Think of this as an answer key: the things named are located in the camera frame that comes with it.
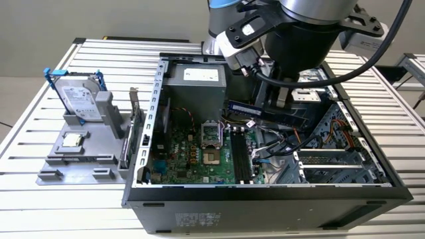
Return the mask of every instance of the power supply label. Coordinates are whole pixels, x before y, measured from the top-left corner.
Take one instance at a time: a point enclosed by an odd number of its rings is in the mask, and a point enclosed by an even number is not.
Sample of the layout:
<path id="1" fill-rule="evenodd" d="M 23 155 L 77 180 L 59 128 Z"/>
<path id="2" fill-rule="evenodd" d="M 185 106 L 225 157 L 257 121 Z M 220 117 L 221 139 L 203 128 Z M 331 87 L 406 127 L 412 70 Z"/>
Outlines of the power supply label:
<path id="1" fill-rule="evenodd" d="M 219 81 L 217 69 L 187 68 L 184 75 L 185 81 Z"/>
<path id="2" fill-rule="evenodd" d="M 213 227 L 219 225 L 221 213 L 176 213 L 179 227 Z"/>
<path id="3" fill-rule="evenodd" d="M 64 86 L 61 90 L 75 114 L 85 121 L 101 120 L 91 91 L 84 87 Z"/>

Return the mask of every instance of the gray wall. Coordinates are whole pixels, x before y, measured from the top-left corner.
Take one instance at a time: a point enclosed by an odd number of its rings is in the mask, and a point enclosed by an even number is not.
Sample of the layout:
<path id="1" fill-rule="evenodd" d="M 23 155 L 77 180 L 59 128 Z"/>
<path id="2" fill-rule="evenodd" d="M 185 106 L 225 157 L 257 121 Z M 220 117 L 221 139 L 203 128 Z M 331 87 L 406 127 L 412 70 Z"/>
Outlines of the gray wall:
<path id="1" fill-rule="evenodd" d="M 392 23 L 401 0 L 360 0 L 369 13 Z M 404 52 L 425 53 L 421 10 L 412 12 L 385 55 L 393 64 Z M 0 0 L 0 76 L 40 76 L 55 67 L 76 37 L 104 35 L 204 40 L 205 0 Z"/>

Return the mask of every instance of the metal table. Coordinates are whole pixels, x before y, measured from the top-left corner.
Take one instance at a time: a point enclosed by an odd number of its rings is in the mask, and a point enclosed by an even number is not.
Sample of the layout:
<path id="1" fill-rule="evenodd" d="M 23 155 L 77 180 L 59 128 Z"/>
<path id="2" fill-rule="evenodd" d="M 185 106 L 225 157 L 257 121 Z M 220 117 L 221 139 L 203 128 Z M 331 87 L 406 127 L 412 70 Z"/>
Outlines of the metal table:
<path id="1" fill-rule="evenodd" d="M 412 74 L 418 83 L 406 82 L 400 87 L 401 91 L 425 91 L 425 55 L 414 55 L 412 53 L 405 53 L 396 66 L 402 66 L 408 72 Z"/>
<path id="2" fill-rule="evenodd" d="M 159 53 L 200 53 L 191 43 L 85 40 L 72 44 L 56 69 L 105 74 L 115 105 L 131 109 L 128 90 L 137 87 L 145 108 Z M 336 75 L 365 59 L 332 51 L 327 61 Z M 321 234 L 205 234 L 204 238 L 425 238 L 425 123 L 376 69 L 343 84 L 379 144 L 410 188 L 414 200 L 349 232 Z M 124 185 L 37 186 L 44 164 L 64 124 L 61 102 L 44 84 L 0 145 L 0 232 L 3 238 L 156 238 L 147 235 L 129 209 L 121 209 Z"/>

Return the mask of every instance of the green motherboard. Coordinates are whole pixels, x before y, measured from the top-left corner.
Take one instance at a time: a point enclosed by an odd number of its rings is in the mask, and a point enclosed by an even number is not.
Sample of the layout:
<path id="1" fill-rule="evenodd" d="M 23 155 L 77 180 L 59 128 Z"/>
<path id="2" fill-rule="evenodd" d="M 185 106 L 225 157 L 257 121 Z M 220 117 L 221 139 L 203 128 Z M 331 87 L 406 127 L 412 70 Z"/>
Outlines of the green motherboard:
<path id="1" fill-rule="evenodd" d="M 153 174 L 153 184 L 236 183 L 229 130 L 223 131 L 223 146 L 220 149 L 201 148 L 201 134 L 199 130 L 201 130 L 201 128 L 197 128 L 197 133 L 193 135 L 188 128 L 173 129 L 165 170 L 161 170 L 161 173 L 156 172 Z M 247 145 L 252 147 L 252 144 L 256 144 L 255 132 L 248 131 L 244 136 Z M 215 164 L 211 164 L 209 161 L 205 160 L 205 157 L 208 158 L 208 154 L 212 151 L 219 157 L 212 161 Z M 259 176 L 253 178 L 253 183 L 264 183 L 261 168 Z"/>

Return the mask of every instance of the hard disk drive label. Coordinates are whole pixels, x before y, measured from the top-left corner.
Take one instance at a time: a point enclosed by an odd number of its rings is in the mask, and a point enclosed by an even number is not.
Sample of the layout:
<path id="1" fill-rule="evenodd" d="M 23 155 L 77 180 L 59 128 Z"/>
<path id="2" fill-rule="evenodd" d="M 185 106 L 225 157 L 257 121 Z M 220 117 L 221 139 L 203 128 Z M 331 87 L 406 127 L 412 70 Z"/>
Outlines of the hard disk drive label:
<path id="1" fill-rule="evenodd" d="M 61 90 L 75 114 L 84 120 L 101 120 L 91 91 L 84 87 L 64 86 Z"/>

